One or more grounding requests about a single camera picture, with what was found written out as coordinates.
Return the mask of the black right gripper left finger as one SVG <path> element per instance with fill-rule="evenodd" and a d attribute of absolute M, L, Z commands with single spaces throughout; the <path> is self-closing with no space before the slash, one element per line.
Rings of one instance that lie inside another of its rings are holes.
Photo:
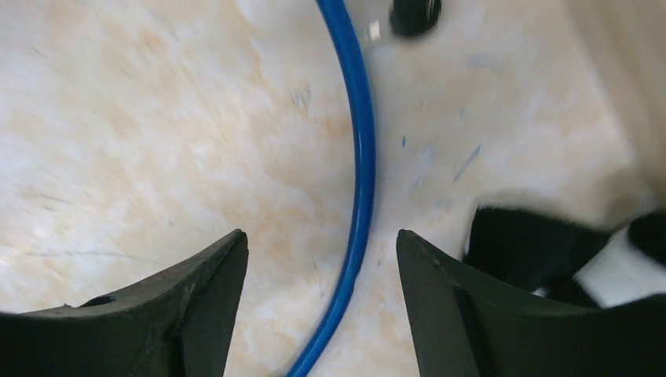
<path fill-rule="evenodd" d="M 221 376 L 247 272 L 234 230 L 85 304 L 1 315 L 4 376 Z"/>

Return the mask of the black-headed padlock keys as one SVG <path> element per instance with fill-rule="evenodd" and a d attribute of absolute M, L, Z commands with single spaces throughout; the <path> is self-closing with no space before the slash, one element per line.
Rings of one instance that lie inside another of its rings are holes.
<path fill-rule="evenodd" d="M 422 38 L 435 29 L 443 8 L 441 0 L 388 1 L 368 25 L 366 35 L 373 42 Z"/>

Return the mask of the blue cable lock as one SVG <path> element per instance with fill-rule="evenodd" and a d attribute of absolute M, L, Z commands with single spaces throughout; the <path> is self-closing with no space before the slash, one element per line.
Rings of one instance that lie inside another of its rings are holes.
<path fill-rule="evenodd" d="M 341 68 L 354 142 L 354 198 L 349 237 L 335 289 L 319 324 L 287 376 L 307 376 L 326 350 L 348 309 L 364 262 L 371 231 L 376 185 L 375 113 L 360 40 L 343 1 L 319 1 Z"/>

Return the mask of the black white striped cloth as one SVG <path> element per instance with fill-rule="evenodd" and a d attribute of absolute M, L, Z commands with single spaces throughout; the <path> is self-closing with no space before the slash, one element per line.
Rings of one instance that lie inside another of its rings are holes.
<path fill-rule="evenodd" d="M 462 261 L 540 297 L 620 306 L 665 292 L 665 212 L 609 231 L 526 209 L 479 207 Z"/>

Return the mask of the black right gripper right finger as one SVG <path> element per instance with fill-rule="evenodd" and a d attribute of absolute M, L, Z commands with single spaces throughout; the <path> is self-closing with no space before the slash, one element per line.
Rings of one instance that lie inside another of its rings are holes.
<path fill-rule="evenodd" d="M 397 260 L 422 376 L 662 376 L 665 297 L 609 309 L 541 298 L 450 257 L 417 233 Z"/>

